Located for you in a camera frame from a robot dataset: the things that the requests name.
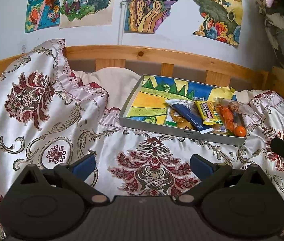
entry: colorful drawing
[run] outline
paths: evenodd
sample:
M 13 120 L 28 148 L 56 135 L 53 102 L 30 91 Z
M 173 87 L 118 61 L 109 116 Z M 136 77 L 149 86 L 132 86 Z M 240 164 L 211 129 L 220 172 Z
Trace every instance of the colorful drawing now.
M 128 0 L 125 31 L 154 33 L 178 0 Z
M 241 0 L 195 0 L 204 18 L 200 29 L 193 34 L 239 45 L 242 22 Z
M 146 75 L 126 117 L 163 125 L 168 110 L 165 100 L 207 100 L 211 90 L 206 84 Z
M 28 0 L 25 33 L 59 25 L 59 0 Z
M 61 26 L 61 28 L 83 25 L 111 24 L 113 8 L 108 10 L 108 15 L 106 17 L 107 19 L 104 19 L 105 22 L 92 23 L 89 21 L 90 18 L 92 19 L 92 15 L 96 14 L 97 12 L 106 10 L 107 8 L 110 9 L 109 7 L 111 2 L 112 0 L 63 0 L 63 6 L 61 8 L 61 14 L 63 15 L 61 23 L 63 22 L 63 26 Z

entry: wooden bed frame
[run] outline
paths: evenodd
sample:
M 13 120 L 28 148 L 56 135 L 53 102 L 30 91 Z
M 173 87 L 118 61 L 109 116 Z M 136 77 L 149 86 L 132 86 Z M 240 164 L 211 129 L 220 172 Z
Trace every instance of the wooden bed frame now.
M 229 86 L 231 77 L 245 80 L 256 90 L 274 90 L 284 98 L 284 81 L 267 71 L 254 71 L 222 60 L 166 49 L 139 46 L 74 46 L 66 47 L 65 55 L 72 60 L 94 60 L 95 70 L 106 67 L 125 68 L 125 61 L 161 63 L 159 75 L 172 77 L 174 65 L 205 70 L 206 84 Z M 23 54 L 0 60 L 0 75 Z

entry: barcode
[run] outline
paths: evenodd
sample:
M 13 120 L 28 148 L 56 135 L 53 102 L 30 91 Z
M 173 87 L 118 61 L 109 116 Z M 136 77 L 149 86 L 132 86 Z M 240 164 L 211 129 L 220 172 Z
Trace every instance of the barcode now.
M 189 109 L 193 108 L 193 103 L 182 103 L 184 106 L 186 106 Z
M 194 101 L 206 101 L 205 98 L 197 98 L 197 97 L 193 97 L 192 100 L 194 100 Z

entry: yellow snack package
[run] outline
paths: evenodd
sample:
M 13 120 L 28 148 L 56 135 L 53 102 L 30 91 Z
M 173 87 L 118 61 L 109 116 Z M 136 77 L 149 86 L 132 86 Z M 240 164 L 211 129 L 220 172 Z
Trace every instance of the yellow snack package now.
M 212 101 L 195 101 L 204 125 L 214 125 L 221 122 Z

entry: blue gripper pad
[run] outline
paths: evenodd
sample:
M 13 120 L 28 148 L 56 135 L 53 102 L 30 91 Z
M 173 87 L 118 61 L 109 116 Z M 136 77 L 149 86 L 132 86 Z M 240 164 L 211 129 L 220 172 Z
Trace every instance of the blue gripper pad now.
M 202 181 L 212 175 L 214 170 L 213 167 L 200 160 L 197 156 L 196 154 L 191 156 L 190 169 Z
M 95 169 L 95 156 L 91 155 L 90 157 L 84 157 L 79 161 L 78 164 L 75 162 L 74 166 L 71 166 L 72 173 L 85 181 Z

